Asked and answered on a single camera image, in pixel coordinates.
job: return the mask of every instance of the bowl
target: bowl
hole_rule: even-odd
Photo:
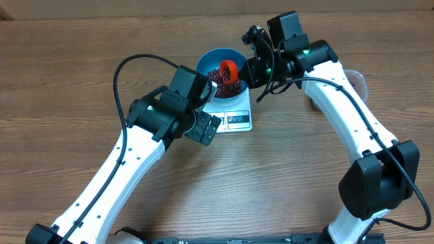
[[[239,51],[233,50],[231,48],[213,49],[207,52],[206,54],[204,54],[202,58],[199,59],[196,65],[196,71],[206,76],[208,72],[210,72],[211,70],[219,68],[220,63],[223,60],[232,60],[237,65],[238,70],[241,70],[247,58]],[[219,103],[219,104],[226,104],[232,102],[236,100],[243,92],[248,92],[247,88],[248,88],[247,83],[241,81],[241,91],[239,92],[238,95],[232,98],[214,97],[212,98],[212,102]]]

